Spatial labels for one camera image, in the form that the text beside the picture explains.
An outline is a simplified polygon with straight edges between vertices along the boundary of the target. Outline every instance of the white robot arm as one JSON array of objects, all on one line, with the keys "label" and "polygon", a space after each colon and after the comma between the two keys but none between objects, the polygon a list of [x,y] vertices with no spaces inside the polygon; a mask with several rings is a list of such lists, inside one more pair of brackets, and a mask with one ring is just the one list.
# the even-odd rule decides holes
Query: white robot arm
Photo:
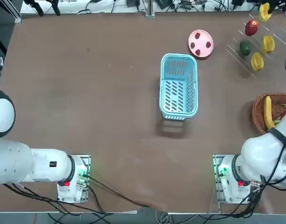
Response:
[{"label": "white robot arm", "polygon": [[[0,91],[0,138],[9,133],[15,121],[11,99]],[[67,203],[87,201],[89,155],[67,155],[57,149],[35,149],[0,139],[0,184],[57,182],[58,199]]]},{"label": "white robot arm", "polygon": [[[241,203],[251,190],[251,182],[270,178],[286,139],[286,115],[272,132],[248,139],[240,155],[225,155],[216,170],[226,203]],[[271,182],[286,188],[286,148],[284,149]]]}]

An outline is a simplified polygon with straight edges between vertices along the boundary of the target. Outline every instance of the brown tabletop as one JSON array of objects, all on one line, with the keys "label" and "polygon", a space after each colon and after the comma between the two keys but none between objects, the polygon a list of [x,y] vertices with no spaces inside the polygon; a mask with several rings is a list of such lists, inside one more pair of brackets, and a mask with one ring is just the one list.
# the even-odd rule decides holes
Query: brown tabletop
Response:
[{"label": "brown tabletop", "polygon": [[[253,100],[285,91],[285,47],[257,78],[246,76],[225,50],[247,15],[24,19],[15,25],[0,85],[16,107],[7,138],[91,154],[91,175],[129,198],[165,211],[207,213],[212,155],[240,153],[247,138],[258,136],[250,121]],[[282,14],[273,18],[286,29]],[[160,60],[166,53],[188,53],[188,36],[195,29],[208,31],[214,40],[209,59],[198,61],[199,109],[167,130],[158,106]],[[54,183],[28,186],[56,198]],[[96,192],[107,211],[139,208],[98,187]],[[214,194],[210,212],[218,212],[216,205]],[[92,197],[85,206],[96,208]],[[51,210],[0,186],[0,211]],[[286,214],[286,192],[266,189],[256,212]]]}]

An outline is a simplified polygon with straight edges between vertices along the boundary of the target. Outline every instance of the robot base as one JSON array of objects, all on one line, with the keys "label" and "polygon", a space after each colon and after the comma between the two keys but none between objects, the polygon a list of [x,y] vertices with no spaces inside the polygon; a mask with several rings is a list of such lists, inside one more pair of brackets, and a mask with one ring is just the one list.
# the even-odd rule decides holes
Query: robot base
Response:
[{"label": "robot base", "polygon": [[65,186],[57,184],[58,200],[67,203],[84,203],[88,201],[89,180],[80,174],[90,175],[91,156],[71,155],[75,162],[75,172],[72,180]]},{"label": "robot base", "polygon": [[[213,155],[216,192],[220,212],[221,203],[239,204],[250,193],[251,186],[240,186],[233,176],[232,160],[235,155]],[[242,202],[248,204],[249,198]]]}]

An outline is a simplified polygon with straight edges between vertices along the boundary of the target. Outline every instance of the red apple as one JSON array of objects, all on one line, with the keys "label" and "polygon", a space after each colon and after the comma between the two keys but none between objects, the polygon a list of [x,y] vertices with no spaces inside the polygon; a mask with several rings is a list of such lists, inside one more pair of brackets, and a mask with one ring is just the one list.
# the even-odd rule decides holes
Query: red apple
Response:
[{"label": "red apple", "polygon": [[245,34],[247,36],[254,35],[259,29],[259,23],[256,20],[250,20],[245,26]]}]

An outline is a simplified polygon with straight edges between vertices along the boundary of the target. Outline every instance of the wicker basket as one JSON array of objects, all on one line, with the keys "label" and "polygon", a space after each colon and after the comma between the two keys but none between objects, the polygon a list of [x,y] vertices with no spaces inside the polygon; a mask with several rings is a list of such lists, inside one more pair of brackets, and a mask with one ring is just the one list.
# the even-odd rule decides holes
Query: wicker basket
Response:
[{"label": "wicker basket", "polygon": [[286,94],[285,93],[268,93],[258,96],[254,103],[251,111],[251,120],[256,127],[256,129],[261,133],[265,134],[267,128],[264,123],[264,99],[266,96],[270,96],[272,100],[272,120],[276,120],[281,116],[286,108],[282,104],[286,104]]}]

